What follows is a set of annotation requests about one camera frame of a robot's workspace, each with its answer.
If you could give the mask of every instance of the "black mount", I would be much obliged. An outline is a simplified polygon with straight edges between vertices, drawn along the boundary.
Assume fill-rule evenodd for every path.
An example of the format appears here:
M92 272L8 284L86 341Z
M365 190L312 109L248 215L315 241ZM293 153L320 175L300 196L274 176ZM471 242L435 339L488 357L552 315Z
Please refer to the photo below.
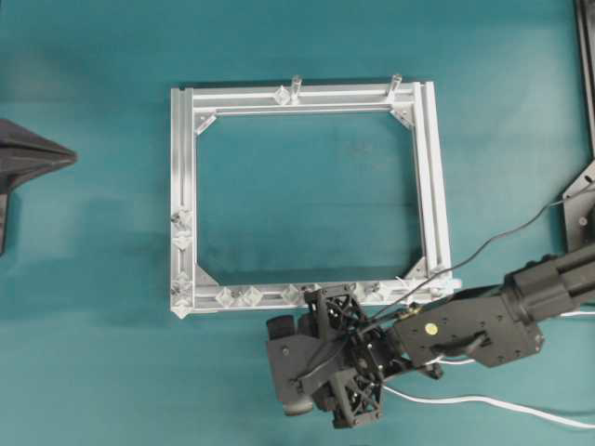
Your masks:
M19 185L74 164L73 151L0 119L0 255L7 236L8 199Z

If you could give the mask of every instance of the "aluminum frame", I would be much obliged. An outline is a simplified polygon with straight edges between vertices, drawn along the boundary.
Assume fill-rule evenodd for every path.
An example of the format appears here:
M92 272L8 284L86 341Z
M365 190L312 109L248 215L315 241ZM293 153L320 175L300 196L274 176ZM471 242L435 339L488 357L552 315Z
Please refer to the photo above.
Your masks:
M363 305L388 305L432 273L451 266L438 118L432 82L302 85L299 77L275 86L171 90L171 310L180 318L222 310L303 306L303 291L336 282L225 286L200 266L197 164L200 136L224 116L389 112L411 130L416 166L422 257L394 280L346 281ZM461 282L447 272L409 297L428 302Z

